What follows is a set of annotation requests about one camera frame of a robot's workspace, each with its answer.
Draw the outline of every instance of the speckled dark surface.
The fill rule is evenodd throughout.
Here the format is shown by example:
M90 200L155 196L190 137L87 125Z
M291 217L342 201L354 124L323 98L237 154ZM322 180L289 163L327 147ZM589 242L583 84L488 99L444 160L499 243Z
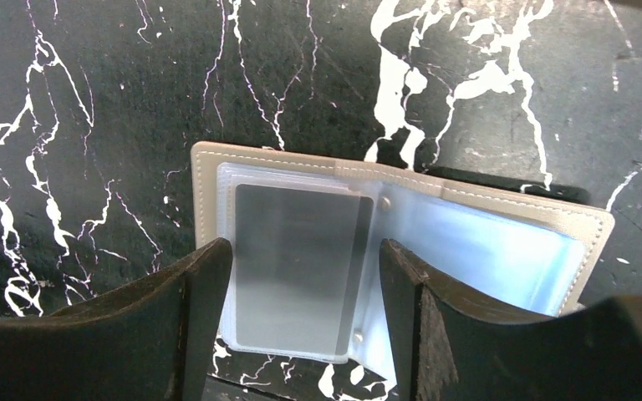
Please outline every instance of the speckled dark surface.
M198 140L372 160L386 136L379 162L609 206L582 300L642 294L642 8L612 3L0 0L0 313L190 252ZM285 386L282 359L219 374L324 399L325 364ZM350 368L336 399L386 397Z

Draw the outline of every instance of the card holder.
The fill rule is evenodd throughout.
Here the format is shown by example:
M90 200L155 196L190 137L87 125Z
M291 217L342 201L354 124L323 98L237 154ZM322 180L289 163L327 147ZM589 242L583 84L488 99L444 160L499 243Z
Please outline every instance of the card holder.
M534 312L576 306L614 220L599 209L352 160L201 142L196 243L233 244L220 332L233 350L395 376L378 249L396 239Z

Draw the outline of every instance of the stitching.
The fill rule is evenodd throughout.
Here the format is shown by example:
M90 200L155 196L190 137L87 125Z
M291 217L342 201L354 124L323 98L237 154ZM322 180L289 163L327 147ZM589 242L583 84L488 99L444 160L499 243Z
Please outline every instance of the stitching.
M312 164L308 164L308 163L298 163L298 162L294 162L294 161L272 160L272 159L264 159L264 158L260 158L260 157L243 156L243 155L232 155L232 154L223 153L223 152L211 152L211 151L207 151L207 150L201 150L201 151L198 151L196 153L196 163L198 164L198 166L197 166L198 182L201 182L201 163L200 163L201 155L217 155L217 156L232 157L232 158L236 158L236 159L267 161L269 163L275 163L275 164L280 164L280 165L301 165L301 166L304 166L304 167L312 167L314 169L321 169L321 170L332 170L333 169L332 166L327 166L327 165L312 165ZM404 177L402 175L394 175L394 174L391 174L391 173L386 173L384 171L375 170L375 169L360 169L360 168L344 167L344 166L341 166L340 168L342 170L365 171L365 172L369 172L369 173L381 174L381 175L388 176L390 178L395 178L397 180L409 181L409 182L415 183L417 185L440 188L440 189L448 190L450 192L454 192L454 193L457 193L457 194L460 194L460 195L474 196L476 198L488 199L490 201L499 201L501 203L508 203L510 205L515 205L515 206L531 207L533 209L538 209L538 210L542 210L542 211L554 211L554 212L557 212L557 213L564 213L564 214L568 214L568 215L586 216L586 217L589 217L589 218L597 221L597 223L598 223L597 233L594 236L594 239L592 240L592 243L589 246L589 249L587 250L587 253L584 255L584 259L582 260L582 264L579 266L579 269L577 270L577 273L575 274L574 279L572 280L572 283L569 286L567 294L565 295L565 297L563 299L563 303L562 303L562 305L560 306L560 308L558 310L558 316L560 314L562 314L563 309L565 308L565 305L567 304L567 300L569 299L569 296L572 295L572 292L574 291L574 287L577 285L577 281L582 276L584 268L587 266L587 262L589 261L589 258L592 255L592 251L594 250L594 247L597 245L597 242L599 242L599 238L602 236L602 233L604 232L604 222L602 221L602 219L600 219L597 216L593 216L593 215L590 215L590 214L587 214L587 213L583 213L583 212L580 212L580 211L568 211L568 210L560 209L560 208L557 208L557 207L540 206L540 205L534 205L534 204L531 204L531 203L517 202L517 201L514 201L514 200L498 198L498 197L495 197L495 196L474 194L472 192L466 192L464 190L454 190L452 188L445 188L443 185L431 184L431 183L428 183L428 182L422 182L422 181L418 181L418 180L413 180L411 178ZM202 197L203 197L203 189L201 187L198 199L202 199ZM201 208L200 218L201 218L201 238L205 238L205 228L204 228L205 227L205 222L203 220L203 208Z

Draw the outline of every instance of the transparent plastic pocket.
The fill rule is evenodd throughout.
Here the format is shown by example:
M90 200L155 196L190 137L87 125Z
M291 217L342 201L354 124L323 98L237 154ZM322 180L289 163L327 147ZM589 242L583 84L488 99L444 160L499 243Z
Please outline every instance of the transparent plastic pocket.
M237 351L355 359L393 378L378 250L393 238L444 273L548 315L580 241L382 181L225 163L218 235L234 249L221 335Z

